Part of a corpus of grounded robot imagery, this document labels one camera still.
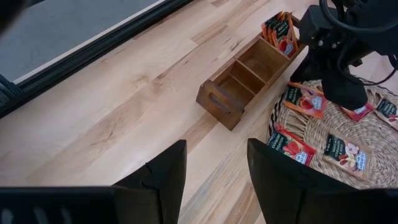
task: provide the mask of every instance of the wooden box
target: wooden box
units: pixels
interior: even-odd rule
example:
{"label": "wooden box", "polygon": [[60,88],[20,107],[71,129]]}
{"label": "wooden box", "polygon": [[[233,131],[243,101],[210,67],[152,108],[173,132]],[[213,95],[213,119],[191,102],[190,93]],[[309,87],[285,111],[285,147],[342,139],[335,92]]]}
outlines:
{"label": "wooden box", "polygon": [[[293,21],[297,27],[299,20]],[[197,102],[232,131],[304,47],[298,42],[288,58],[259,34],[201,85]]]}

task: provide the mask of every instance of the black cable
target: black cable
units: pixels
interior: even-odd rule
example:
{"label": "black cable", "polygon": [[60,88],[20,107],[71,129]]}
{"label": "black cable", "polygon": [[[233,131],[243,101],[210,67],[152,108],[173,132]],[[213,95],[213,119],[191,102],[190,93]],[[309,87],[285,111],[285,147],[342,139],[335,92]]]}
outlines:
{"label": "black cable", "polygon": [[337,60],[337,69],[338,69],[338,71],[339,71],[348,81],[350,81],[351,83],[354,83],[355,85],[374,86],[374,85],[380,85],[380,84],[382,84],[382,83],[388,81],[388,80],[395,74],[395,72],[397,71],[398,60],[397,60],[397,58],[396,58],[395,55],[389,55],[389,56],[388,56],[389,61],[390,61],[390,64],[394,67],[393,71],[392,71],[385,79],[383,79],[383,80],[381,80],[381,81],[379,81],[379,82],[376,82],[376,83],[363,83],[363,82],[358,81],[357,79],[355,79],[354,76],[352,76],[352,74],[346,73],[345,71],[343,71],[343,70],[341,69],[341,62],[343,61],[343,57],[346,55],[347,50],[356,42],[357,39],[358,39],[357,37],[351,38],[351,40],[349,40],[349,41],[343,46],[343,48],[342,48],[342,50],[341,50],[341,52],[340,52],[340,55],[339,55],[339,57],[338,57],[338,60]]}
{"label": "black cable", "polygon": [[351,32],[361,33],[361,34],[376,34],[376,33],[385,32],[395,26],[398,26],[398,20],[391,22],[387,25],[381,27],[374,27],[374,28],[360,28],[360,27],[351,26],[345,24],[344,22],[340,22],[331,14],[331,12],[329,11],[327,0],[319,0],[319,5],[321,7],[323,15],[326,17],[326,19],[328,19],[328,21],[330,21],[331,23],[340,28],[349,30]]}

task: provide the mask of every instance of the light wood surface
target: light wood surface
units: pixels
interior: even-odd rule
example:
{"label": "light wood surface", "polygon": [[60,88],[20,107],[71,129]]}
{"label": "light wood surface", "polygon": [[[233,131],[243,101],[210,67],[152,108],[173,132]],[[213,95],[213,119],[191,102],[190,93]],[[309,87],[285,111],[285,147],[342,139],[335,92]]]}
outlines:
{"label": "light wood surface", "polygon": [[[109,185],[178,139],[188,141],[180,223],[265,223],[247,138],[265,140],[270,104],[304,50],[231,132],[195,102],[200,85],[278,11],[312,0],[196,0],[0,119],[0,184]],[[391,67],[377,54],[354,73]],[[385,86],[395,91],[394,77]]]}

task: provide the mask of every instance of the floor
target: floor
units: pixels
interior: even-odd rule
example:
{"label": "floor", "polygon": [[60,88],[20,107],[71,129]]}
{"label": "floor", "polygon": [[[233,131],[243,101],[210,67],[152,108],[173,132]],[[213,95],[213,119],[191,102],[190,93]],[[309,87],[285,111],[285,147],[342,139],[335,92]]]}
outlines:
{"label": "floor", "polygon": [[[265,223],[247,138],[267,138],[272,101],[300,54],[231,132],[195,102],[199,86],[278,11],[312,0],[196,0],[0,119],[0,184],[109,185],[178,139],[188,141],[180,223]],[[378,80],[377,54],[354,73]],[[398,90],[397,77],[386,83]]]}
{"label": "floor", "polygon": [[0,41],[0,74],[14,81],[158,0],[45,0]]}

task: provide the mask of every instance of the wood grain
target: wood grain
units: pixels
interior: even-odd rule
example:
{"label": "wood grain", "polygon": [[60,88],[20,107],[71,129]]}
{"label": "wood grain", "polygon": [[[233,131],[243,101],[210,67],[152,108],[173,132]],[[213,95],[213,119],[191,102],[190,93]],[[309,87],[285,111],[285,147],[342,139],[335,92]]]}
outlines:
{"label": "wood grain", "polygon": [[[0,184],[109,185],[184,138],[189,153],[179,222],[265,223],[246,141],[266,140],[272,101],[306,50],[250,102],[232,132],[195,98],[258,35],[260,23],[278,11],[301,17],[312,2],[192,2],[0,119]],[[364,62],[353,72],[371,80],[390,70],[378,55]],[[396,91],[397,82],[385,85]]]}

